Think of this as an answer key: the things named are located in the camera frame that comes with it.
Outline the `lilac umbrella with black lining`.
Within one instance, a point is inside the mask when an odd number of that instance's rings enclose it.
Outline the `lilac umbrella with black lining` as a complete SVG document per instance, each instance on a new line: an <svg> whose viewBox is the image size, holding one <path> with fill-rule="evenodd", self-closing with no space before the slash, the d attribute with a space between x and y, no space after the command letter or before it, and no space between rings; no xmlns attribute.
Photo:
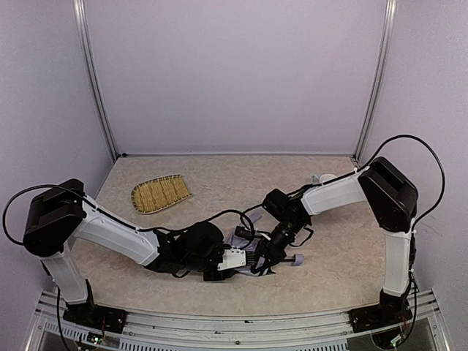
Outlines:
<svg viewBox="0 0 468 351"><path fill-rule="evenodd" d="M236 238L234 236L234 231L231 231L230 235L227 238L227 242L233 247L237 249L244 250L246 252L246 265L244 267L236 268L237 272L243 273L250 276L264 276L267 274L252 274L250 272L251 267L254 264L254 252L257 248L259 243L271 243L276 246L283 246L285 248L285 252L287 247L299 247L302 244L297 244L296 236L297 234L305 229L309 231L308 236L306 239L303 239L303 242L307 242L314 233L312 229L309 228L311 224L311 219L308 216L302 216L298 214L290 214L281 221L277 223L274 229L267 231L255 228L252 231L253 234L259 233L263 236L262 239L257 239L254 241L245 241L241 238ZM245 219L241 220L241 223L238 226L242 226L250 230L250 225L247 224ZM300 265L303 262L303 256L300 254L295 254L292 257L288 257L286 253L286 257L280 263L292 263L292 265Z"/></svg>

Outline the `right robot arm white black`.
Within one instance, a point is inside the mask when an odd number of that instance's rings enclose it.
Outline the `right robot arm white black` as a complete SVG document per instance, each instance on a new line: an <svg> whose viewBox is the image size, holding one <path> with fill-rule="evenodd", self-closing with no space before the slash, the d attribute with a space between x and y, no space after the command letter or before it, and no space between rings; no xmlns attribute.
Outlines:
<svg viewBox="0 0 468 351"><path fill-rule="evenodd" d="M411 288L414 185L389 161L261 204L272 228L256 240L255 275L276 272L273 298L296 312L379 304L399 310Z"/></svg>

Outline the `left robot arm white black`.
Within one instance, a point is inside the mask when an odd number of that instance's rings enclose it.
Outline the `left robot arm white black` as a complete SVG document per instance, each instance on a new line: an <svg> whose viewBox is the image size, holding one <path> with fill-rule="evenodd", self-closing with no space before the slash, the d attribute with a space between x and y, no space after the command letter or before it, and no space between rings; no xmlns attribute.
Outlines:
<svg viewBox="0 0 468 351"><path fill-rule="evenodd" d="M196 271L205 279L223 280L246 264L246 252L226 244L221 230L211 222L163 233L107 212L85 194L83 182L77 179L44 185L42 191L31 201L23 245L41 259L69 305L92 300L91 286L66 248L71 237L103 246L150 271L177 278Z"/></svg>

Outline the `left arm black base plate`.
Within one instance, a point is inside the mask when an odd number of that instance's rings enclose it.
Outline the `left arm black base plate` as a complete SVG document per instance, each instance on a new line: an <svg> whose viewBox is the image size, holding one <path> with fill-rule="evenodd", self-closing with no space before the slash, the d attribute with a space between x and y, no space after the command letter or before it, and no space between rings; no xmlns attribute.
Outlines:
<svg viewBox="0 0 468 351"><path fill-rule="evenodd" d="M76 325L82 325L103 332L122 334L127 320L127 311L82 303L67 305L63 319Z"/></svg>

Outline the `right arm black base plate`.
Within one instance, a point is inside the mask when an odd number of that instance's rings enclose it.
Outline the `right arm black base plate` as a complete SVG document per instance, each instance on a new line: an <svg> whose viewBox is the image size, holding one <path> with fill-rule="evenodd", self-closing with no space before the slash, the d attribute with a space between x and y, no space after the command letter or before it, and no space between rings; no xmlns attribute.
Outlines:
<svg viewBox="0 0 468 351"><path fill-rule="evenodd" d="M376 304L351 309L349 316L353 332L360 333L411 320L412 312L408 306L399 309L390 305Z"/></svg>

